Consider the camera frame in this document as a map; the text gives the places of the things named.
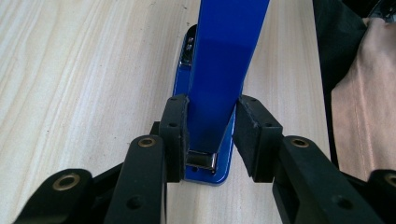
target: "pink fabric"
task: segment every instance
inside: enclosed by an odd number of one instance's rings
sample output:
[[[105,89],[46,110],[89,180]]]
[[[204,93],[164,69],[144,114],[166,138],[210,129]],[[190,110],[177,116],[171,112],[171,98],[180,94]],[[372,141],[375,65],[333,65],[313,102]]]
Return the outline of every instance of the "pink fabric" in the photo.
[[[396,170],[396,23],[371,19],[346,77],[332,91],[340,170],[367,180]]]

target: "blue plastic surface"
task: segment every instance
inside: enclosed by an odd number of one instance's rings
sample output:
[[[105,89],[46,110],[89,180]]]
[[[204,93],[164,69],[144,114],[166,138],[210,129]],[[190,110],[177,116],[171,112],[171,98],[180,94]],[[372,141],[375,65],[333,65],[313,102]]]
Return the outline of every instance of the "blue plastic surface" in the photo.
[[[188,92],[191,150],[219,151],[268,3],[268,0],[201,1]]]

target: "wooden table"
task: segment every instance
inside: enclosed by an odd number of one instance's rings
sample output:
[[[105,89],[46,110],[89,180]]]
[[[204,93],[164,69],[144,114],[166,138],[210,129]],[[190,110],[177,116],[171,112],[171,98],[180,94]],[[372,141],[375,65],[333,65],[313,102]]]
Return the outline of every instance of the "wooden table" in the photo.
[[[171,96],[199,1],[0,1],[0,222],[50,175],[123,161]],[[245,82],[284,126],[329,153],[310,0],[272,0]],[[278,223],[271,184],[238,153],[220,187],[168,187],[169,223]]]

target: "black fabric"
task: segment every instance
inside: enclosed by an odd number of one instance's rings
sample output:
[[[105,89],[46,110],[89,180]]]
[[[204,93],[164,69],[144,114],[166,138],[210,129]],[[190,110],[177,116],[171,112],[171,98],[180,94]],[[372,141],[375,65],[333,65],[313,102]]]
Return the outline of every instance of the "black fabric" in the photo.
[[[352,65],[367,27],[360,16],[339,0],[313,0],[313,6],[332,161],[337,165],[331,93]]]

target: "table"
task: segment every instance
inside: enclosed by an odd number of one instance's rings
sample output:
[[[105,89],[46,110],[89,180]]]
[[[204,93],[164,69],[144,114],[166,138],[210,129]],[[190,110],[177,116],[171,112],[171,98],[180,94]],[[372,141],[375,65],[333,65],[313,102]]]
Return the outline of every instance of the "table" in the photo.
[[[199,1],[0,2],[0,222],[66,168],[123,161],[171,96]],[[245,81],[284,126],[329,156],[312,2],[272,0]],[[279,223],[271,184],[236,152],[220,187],[168,185],[169,223]]]

